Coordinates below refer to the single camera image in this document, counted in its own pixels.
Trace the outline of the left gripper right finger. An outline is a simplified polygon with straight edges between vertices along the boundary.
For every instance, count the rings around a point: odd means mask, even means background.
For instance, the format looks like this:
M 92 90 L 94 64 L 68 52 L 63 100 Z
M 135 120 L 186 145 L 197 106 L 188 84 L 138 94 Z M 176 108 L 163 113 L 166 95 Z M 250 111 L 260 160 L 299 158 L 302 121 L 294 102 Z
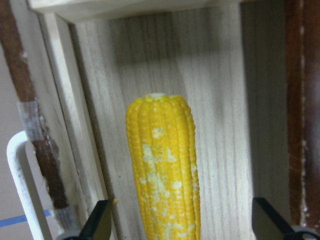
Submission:
M 252 199 L 252 230 L 257 240 L 293 240 L 295 231 L 262 197 Z

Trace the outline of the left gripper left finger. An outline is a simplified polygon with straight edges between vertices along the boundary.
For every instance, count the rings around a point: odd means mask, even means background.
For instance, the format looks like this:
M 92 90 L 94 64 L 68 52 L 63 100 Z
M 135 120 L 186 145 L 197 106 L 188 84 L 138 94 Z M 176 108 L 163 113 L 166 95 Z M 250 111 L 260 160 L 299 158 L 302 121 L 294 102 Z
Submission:
M 99 200 L 78 238 L 80 240 L 109 240 L 112 232 L 112 211 L 109 200 Z

